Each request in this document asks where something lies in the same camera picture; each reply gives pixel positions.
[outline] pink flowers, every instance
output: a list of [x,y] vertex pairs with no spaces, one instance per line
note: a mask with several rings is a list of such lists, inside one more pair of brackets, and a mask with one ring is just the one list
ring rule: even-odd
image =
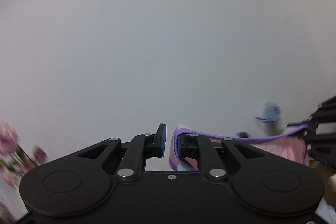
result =
[[0,154],[10,154],[17,150],[18,136],[8,124],[0,122]]
[[0,171],[3,179],[12,187],[19,185],[21,177],[34,167],[46,162],[47,155],[35,146],[30,158],[17,144],[18,136],[5,122],[0,122]]
[[3,173],[3,179],[9,186],[12,186],[12,187],[18,186],[19,184],[18,175],[13,171],[9,171],[8,169],[5,169]]
[[45,161],[47,160],[47,154],[43,151],[41,147],[35,146],[32,152],[35,160],[39,164],[45,163]]

